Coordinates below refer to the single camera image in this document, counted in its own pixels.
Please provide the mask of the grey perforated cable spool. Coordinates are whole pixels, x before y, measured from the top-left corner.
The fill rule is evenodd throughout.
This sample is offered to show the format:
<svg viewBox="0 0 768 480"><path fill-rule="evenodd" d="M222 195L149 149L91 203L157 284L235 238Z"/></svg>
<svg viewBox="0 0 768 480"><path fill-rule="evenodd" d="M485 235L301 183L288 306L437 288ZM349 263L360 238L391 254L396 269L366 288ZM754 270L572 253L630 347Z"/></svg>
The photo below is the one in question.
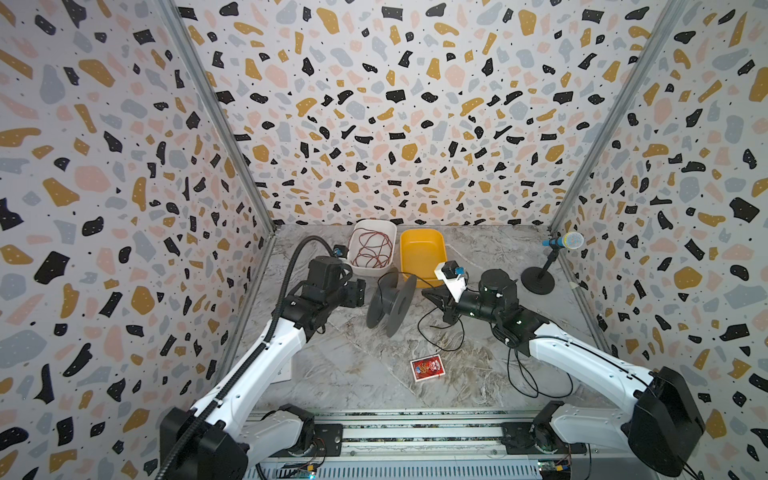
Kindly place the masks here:
<svg viewBox="0 0 768 480"><path fill-rule="evenodd" d="M403 324L405 316L416 293L417 279L391 268L377 280L376 291L371 298L366 315L366 326L376 328L384 323L386 335L392 338Z"/></svg>

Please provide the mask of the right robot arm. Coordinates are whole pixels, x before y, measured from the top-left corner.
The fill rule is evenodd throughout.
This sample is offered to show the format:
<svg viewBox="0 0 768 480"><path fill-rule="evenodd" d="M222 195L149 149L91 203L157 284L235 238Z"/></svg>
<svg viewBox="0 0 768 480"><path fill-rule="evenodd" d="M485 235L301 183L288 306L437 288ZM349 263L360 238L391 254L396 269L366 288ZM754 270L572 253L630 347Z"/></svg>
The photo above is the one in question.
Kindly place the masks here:
<svg viewBox="0 0 768 480"><path fill-rule="evenodd" d="M444 322L485 321L511 354L552 365L611 402L609 408L587 408L551 400L531 424L529 435L538 450L603 446L631 452L666 477L688 471L705 423L680 373L622 361L568 334L523 307L515 281L500 269L485 271L476 289L468 287L464 269L454 261L440 263L434 273L440 284L423 295L442 311Z"/></svg>

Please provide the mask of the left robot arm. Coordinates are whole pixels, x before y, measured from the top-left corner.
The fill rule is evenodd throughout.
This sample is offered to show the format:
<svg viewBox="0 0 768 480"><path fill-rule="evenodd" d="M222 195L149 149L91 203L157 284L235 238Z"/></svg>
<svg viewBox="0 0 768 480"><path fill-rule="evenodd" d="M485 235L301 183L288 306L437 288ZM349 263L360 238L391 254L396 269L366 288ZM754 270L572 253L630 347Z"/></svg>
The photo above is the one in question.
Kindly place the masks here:
<svg viewBox="0 0 768 480"><path fill-rule="evenodd" d="M325 255L312 259L305 280L291 286L284 276L276 306L256 343L206 395L188 410L171 409L160 425L159 479L241 479L250 466L284 452L317 451L313 414L292 404L268 413L251 438L243 427L267 388L339 307L364 303L365 283L321 237L303 238L287 269L302 250L319 243Z"/></svg>

